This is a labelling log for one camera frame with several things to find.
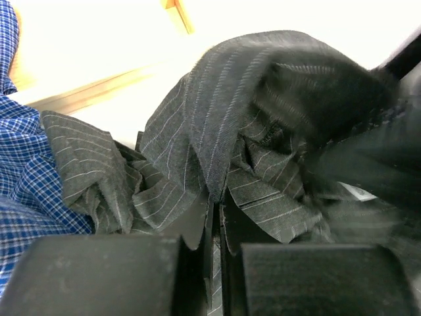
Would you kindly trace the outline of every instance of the garment label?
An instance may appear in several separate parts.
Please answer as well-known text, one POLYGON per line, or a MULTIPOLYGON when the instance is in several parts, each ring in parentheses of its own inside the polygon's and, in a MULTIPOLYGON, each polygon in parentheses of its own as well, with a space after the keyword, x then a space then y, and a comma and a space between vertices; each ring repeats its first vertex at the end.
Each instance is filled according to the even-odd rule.
POLYGON ((353 196, 355 196, 360 201, 369 201, 371 199, 377 198, 377 196, 373 196, 371 193, 368 193, 367 191, 365 191, 363 189, 356 188, 354 186, 350 186, 349 184, 342 183, 342 182, 340 182, 340 184, 342 184, 342 186, 345 189, 347 189, 349 191, 349 193, 351 193, 353 196))

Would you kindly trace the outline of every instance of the clothing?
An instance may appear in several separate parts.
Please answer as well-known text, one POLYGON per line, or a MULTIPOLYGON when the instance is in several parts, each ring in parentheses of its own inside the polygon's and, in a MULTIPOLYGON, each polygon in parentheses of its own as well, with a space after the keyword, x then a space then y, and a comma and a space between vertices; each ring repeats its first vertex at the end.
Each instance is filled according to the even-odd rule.
POLYGON ((91 219, 66 207, 39 112, 10 100, 18 22, 0 0, 0 298, 20 255, 38 237, 88 234, 91 219))
MULTIPOLYGON (((381 72, 306 34, 276 31, 230 39, 206 53, 139 133, 141 154, 79 120, 51 111, 41 117, 64 202, 90 214, 97 232, 159 232, 204 185, 214 202, 229 187, 240 209, 280 242, 380 243, 419 288, 417 216, 335 188, 329 201, 313 196, 300 173, 307 151, 388 106, 396 89, 381 72)), ((222 314, 214 263, 212 316, 222 314)))

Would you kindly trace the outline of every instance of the gray garment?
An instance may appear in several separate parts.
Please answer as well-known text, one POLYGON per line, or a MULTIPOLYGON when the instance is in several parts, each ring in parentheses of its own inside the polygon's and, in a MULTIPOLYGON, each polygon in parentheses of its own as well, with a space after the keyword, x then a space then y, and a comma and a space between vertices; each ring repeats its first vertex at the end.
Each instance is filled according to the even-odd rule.
MULTIPOLYGON (((367 104, 383 107, 393 96, 378 73, 306 34, 277 31, 206 53, 149 119, 141 154, 79 120, 41 115, 64 202, 91 215, 97 233, 159 232, 203 186, 214 202, 229 187, 239 208, 280 242, 377 242, 398 254, 415 282, 420 219, 337 188, 329 188, 335 202, 326 203, 325 190, 310 196, 298 162, 358 122, 367 104)), ((218 258, 215 246, 212 316, 222 314, 218 258)))

